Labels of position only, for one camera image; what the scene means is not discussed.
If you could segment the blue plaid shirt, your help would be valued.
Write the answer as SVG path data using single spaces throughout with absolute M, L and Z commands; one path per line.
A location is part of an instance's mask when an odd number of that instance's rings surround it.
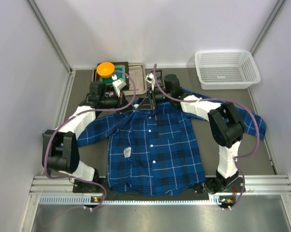
M 160 102 L 91 122 L 78 137 L 85 146 L 108 138 L 107 184 L 117 193 L 177 195 L 206 180 L 192 126 L 195 114 Z

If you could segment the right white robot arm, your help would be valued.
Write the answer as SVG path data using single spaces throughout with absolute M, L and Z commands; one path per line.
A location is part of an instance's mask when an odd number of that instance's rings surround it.
M 154 110 L 169 102 L 176 113 L 188 113 L 209 122 L 212 136 L 219 147 L 219 163 L 216 177 L 206 180 L 203 189 L 211 194 L 227 190 L 239 176 L 236 162 L 245 132 L 244 122 L 235 105 L 228 101 L 205 101 L 185 92 L 174 74 L 159 81 L 151 72 L 146 75 L 145 81 L 151 86 L 140 105 L 141 109 Z

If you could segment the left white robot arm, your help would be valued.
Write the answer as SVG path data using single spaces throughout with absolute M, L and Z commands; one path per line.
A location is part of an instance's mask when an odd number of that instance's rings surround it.
M 80 160 L 77 139 L 101 112 L 123 112 L 133 108 L 122 91 L 126 82 L 117 79 L 112 86 L 114 93 L 109 96 L 104 82 L 91 82 L 89 93 L 76 111 L 56 129 L 44 132 L 42 165 L 47 176 L 57 171 L 80 182 L 97 184 L 98 171 Z

